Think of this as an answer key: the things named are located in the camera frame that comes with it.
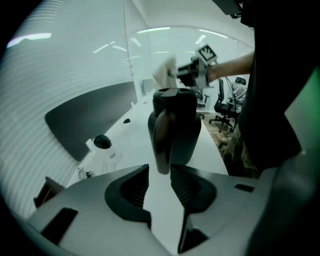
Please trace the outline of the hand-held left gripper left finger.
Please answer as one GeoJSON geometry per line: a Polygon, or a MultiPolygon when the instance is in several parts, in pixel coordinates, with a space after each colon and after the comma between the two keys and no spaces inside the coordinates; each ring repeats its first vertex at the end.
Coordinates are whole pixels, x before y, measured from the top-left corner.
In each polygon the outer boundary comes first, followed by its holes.
{"type": "Polygon", "coordinates": [[[146,164],[88,178],[40,206],[28,223],[58,256],[166,256],[143,209],[148,186],[146,164]]]}

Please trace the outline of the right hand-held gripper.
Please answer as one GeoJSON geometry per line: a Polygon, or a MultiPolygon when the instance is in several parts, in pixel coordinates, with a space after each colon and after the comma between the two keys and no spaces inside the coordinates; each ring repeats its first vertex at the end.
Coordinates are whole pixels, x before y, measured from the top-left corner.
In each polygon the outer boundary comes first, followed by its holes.
{"type": "Polygon", "coordinates": [[[190,63],[180,67],[170,67],[167,74],[178,78],[186,87],[205,88],[209,86],[207,77],[208,66],[216,61],[217,54],[206,44],[195,51],[190,63]]]}

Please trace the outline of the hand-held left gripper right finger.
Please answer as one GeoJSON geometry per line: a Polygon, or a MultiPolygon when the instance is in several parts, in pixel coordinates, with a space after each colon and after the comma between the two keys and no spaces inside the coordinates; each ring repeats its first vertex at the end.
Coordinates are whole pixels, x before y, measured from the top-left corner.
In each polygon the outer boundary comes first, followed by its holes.
{"type": "Polygon", "coordinates": [[[183,254],[228,224],[257,186],[255,178],[229,176],[181,164],[171,166],[171,187],[184,208],[178,253],[183,254]]]}

